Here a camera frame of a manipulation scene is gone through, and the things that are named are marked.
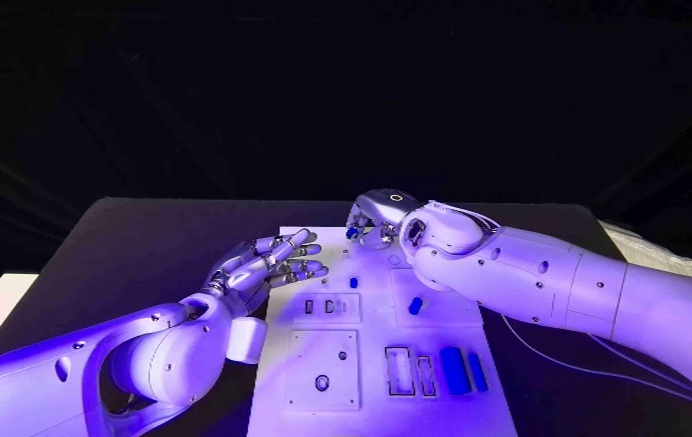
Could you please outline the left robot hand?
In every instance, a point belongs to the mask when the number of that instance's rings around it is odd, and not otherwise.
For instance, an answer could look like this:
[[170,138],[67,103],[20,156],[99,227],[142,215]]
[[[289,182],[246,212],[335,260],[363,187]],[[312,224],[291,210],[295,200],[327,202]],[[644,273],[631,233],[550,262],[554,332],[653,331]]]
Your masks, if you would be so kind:
[[269,291],[322,278],[328,268],[311,256],[321,252],[317,234],[299,229],[240,242],[211,266],[201,293],[216,297],[233,317],[246,317],[263,304]]

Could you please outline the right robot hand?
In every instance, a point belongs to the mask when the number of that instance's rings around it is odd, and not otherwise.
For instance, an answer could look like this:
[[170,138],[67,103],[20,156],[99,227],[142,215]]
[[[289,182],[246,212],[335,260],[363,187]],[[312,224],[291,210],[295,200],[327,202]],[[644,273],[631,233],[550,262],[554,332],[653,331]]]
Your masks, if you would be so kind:
[[371,189],[353,202],[345,220],[345,238],[373,250],[386,249],[400,231],[406,215],[420,202],[397,189]]

